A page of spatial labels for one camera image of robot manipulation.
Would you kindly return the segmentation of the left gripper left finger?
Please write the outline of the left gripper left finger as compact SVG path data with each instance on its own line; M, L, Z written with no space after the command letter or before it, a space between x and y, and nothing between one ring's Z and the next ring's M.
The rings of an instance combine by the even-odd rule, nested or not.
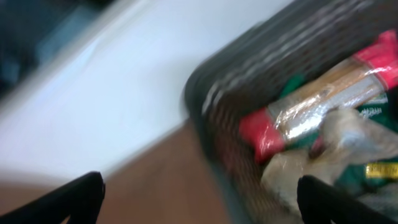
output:
M89 172L50 193L1 215L1 224L96 224L105 196L100 172Z

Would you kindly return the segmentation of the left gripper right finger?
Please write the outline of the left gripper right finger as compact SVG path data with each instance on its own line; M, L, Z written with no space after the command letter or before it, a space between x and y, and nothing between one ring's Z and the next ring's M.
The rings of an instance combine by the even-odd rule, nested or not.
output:
M304 224L397 223L311 175L299 179L297 203Z

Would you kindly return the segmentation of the green Nescafe coffee bag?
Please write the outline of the green Nescafe coffee bag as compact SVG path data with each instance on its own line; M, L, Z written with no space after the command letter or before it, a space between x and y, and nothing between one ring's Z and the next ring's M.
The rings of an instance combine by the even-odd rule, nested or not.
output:
M319 149L278 153L264 170L262 183L280 197L295 198L299 178L305 175L333 185L350 166L397 156L397 134L355 108L330 109L314 133L322 142Z

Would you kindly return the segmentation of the beige paper pouch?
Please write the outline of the beige paper pouch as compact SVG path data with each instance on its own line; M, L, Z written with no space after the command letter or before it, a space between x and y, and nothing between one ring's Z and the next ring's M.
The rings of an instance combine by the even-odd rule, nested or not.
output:
M302 223L397 223L397 133L355 110L332 110L312 149L276 154L262 183Z

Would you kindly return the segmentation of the orange spaghetti packet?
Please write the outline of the orange spaghetti packet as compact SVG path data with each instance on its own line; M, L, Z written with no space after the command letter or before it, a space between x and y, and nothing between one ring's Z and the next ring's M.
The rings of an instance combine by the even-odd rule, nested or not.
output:
M356 108L396 86L397 34L388 30L316 80L245 116L239 132L263 163L314 133L330 109Z

